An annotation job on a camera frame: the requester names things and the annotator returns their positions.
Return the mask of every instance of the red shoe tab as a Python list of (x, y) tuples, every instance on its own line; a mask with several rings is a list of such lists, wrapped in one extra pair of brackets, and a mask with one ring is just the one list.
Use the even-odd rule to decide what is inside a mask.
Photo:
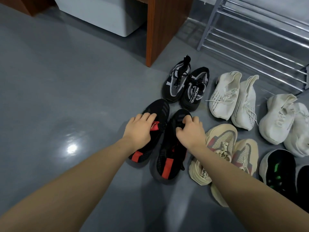
[(139, 151), (136, 151), (136, 152), (133, 154), (133, 156), (132, 156), (132, 161), (138, 163), (138, 159), (139, 159), (139, 157), (142, 156), (142, 155), (143, 155), (143, 153), (141, 153), (141, 152), (139, 152)]
[(159, 127), (158, 127), (158, 124), (159, 124), (159, 123), (160, 123), (159, 121), (154, 121), (154, 122), (152, 123), (151, 128), (150, 128), (150, 131), (157, 131), (157, 130), (159, 130)]
[(171, 172), (171, 169), (172, 169), (173, 161), (174, 161), (174, 159), (166, 158), (164, 170), (163, 170), (163, 173), (162, 173), (163, 178), (168, 179), (168, 176), (170, 175), (170, 172)]

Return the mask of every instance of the shoe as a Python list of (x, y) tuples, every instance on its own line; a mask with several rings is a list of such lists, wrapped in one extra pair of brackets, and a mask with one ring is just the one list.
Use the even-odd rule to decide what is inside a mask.
[(187, 148), (176, 137), (176, 127), (184, 128), (182, 120), (186, 115), (191, 116), (188, 110), (178, 110), (166, 126), (156, 165), (159, 175), (164, 179), (174, 179), (180, 170), (184, 170), (183, 161), (186, 158)]
[(189, 76), (189, 83), (181, 97), (181, 107), (188, 111), (195, 111), (200, 105), (208, 81), (209, 70), (207, 67), (201, 67), (194, 70)]
[[(237, 130), (233, 125), (218, 125), (206, 133), (206, 146), (227, 161), (232, 161), (232, 152), (237, 139)], [(194, 158), (189, 167), (190, 177), (199, 185), (212, 182), (201, 163)]]
[[(258, 159), (259, 150), (257, 142), (253, 139), (240, 140), (235, 144), (232, 154), (232, 164), (236, 167), (253, 176), (257, 170)], [(228, 207), (214, 183), (211, 185), (211, 193), (221, 206)]]
[(298, 206), (309, 213), (309, 165), (302, 165), (296, 168), (296, 190)]
[(174, 103), (180, 99), (184, 91), (184, 84), (191, 72), (190, 61), (191, 58), (188, 55), (184, 57), (183, 61), (176, 64), (172, 73), (164, 82), (162, 96), (168, 102)]
[(294, 103), (295, 120), (284, 146), (296, 157), (309, 155), (309, 112), (302, 103)]
[(260, 163), (262, 181), (292, 202), (296, 201), (296, 162), (294, 156), (284, 149), (269, 152)]
[(209, 101), (209, 109), (214, 117), (228, 120), (237, 103), (241, 73), (232, 71), (222, 74)]
[(255, 114), (256, 95), (253, 84), (258, 79), (258, 75), (250, 76), (248, 80), (240, 83), (236, 107), (231, 116), (231, 120), (236, 127), (248, 131), (257, 122), (257, 115)]
[(156, 113), (157, 116), (150, 129), (150, 142), (146, 144), (143, 148), (137, 150), (135, 153), (129, 156), (129, 159), (136, 163), (146, 161), (151, 155), (155, 146), (157, 145), (161, 134), (164, 132), (164, 129), (166, 127), (168, 116), (170, 113), (170, 106), (165, 99), (158, 99), (151, 103), (145, 109), (145, 111), (143, 111), (143, 114), (147, 112), (150, 114)]
[(268, 113), (259, 123), (261, 136), (268, 142), (277, 145), (288, 136), (295, 118), (293, 94), (277, 94), (267, 100)]

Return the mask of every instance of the black shoe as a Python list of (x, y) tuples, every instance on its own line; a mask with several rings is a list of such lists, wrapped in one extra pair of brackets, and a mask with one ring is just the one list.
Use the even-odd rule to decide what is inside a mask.
[(164, 82), (162, 96), (170, 103), (177, 102), (184, 91), (184, 83), (191, 72), (191, 58), (187, 55), (183, 61), (177, 63), (172, 73)]
[(296, 168), (296, 174), (298, 206), (309, 213), (309, 165)]
[(170, 106), (165, 99), (158, 99), (150, 104), (145, 111), (143, 111), (143, 114), (147, 112), (150, 114), (156, 113), (157, 117), (150, 129), (150, 142), (129, 156), (129, 159), (136, 163), (141, 163), (147, 160), (157, 145), (161, 134), (166, 127), (168, 116), (170, 114)]
[(189, 111), (195, 111), (205, 93), (209, 81), (209, 70), (207, 67), (201, 67), (194, 70), (189, 76), (180, 105)]
[(156, 167), (160, 176), (168, 180), (175, 178), (180, 170), (184, 170), (183, 161), (187, 148), (177, 139), (176, 127), (184, 128), (182, 120), (186, 115), (191, 115), (188, 110), (178, 110), (169, 120), (164, 133)]
[(278, 149), (269, 152), (262, 159), (259, 174), (267, 186), (297, 203), (295, 168), (294, 156), (287, 150)]

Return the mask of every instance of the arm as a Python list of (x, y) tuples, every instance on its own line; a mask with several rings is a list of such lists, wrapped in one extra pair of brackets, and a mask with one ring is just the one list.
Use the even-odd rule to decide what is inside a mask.
[(130, 119), (123, 138), (38, 189), (0, 218), (1, 231), (78, 231), (126, 158), (150, 141), (156, 114)]
[(249, 231), (308, 231), (309, 214), (205, 145), (198, 117), (186, 116), (179, 141), (203, 165), (229, 207)]

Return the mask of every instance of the left arm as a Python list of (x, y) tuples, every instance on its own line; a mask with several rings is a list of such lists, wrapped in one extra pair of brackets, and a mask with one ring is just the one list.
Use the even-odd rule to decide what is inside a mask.
[(126, 158), (150, 141), (156, 114), (130, 119), (122, 139), (38, 189), (0, 218), (3, 231), (78, 231)]

